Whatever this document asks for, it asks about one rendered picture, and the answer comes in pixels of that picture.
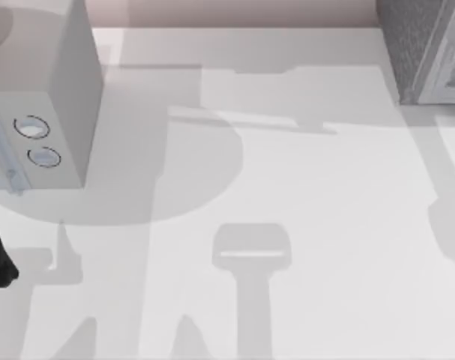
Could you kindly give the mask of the pale microwave oven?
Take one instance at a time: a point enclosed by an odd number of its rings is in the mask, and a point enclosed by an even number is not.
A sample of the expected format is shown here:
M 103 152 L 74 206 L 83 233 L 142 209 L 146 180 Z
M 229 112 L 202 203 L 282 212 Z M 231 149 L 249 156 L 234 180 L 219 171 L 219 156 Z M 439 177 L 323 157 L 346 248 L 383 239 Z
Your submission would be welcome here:
M 30 190 L 85 184 L 102 94 L 85 0 L 0 0 L 0 119 Z M 18 134 L 13 120 L 27 115 L 46 121 L 49 135 Z M 57 167 L 28 159 L 42 146 L 61 155 Z

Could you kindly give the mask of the microwave oven knob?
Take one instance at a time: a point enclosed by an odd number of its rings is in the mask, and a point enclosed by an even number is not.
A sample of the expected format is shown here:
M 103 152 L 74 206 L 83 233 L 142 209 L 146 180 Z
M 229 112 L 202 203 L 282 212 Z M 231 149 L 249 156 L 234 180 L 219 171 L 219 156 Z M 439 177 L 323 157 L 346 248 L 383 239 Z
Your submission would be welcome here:
M 55 149 L 46 146 L 29 149 L 27 157 L 34 165 L 43 168 L 54 168 L 61 163 L 61 155 Z
M 24 118 L 15 118 L 13 127 L 21 136 L 39 140 L 47 137 L 50 133 L 50 127 L 41 117 L 35 115 L 27 115 Z

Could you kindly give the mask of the grey cabinet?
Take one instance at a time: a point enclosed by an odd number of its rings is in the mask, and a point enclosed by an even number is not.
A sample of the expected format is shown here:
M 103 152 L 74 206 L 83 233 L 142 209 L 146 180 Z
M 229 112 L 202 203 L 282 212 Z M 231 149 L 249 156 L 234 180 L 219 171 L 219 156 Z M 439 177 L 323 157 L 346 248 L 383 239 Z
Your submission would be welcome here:
M 403 105 L 455 104 L 455 0 L 376 0 Z

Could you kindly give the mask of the microwave oven door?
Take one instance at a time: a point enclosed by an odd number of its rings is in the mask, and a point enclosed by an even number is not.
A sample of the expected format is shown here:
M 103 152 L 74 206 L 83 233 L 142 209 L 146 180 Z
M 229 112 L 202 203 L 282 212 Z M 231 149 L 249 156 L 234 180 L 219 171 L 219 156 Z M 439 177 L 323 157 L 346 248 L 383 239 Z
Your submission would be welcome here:
M 0 191 L 21 195 L 30 189 L 31 185 L 0 119 Z

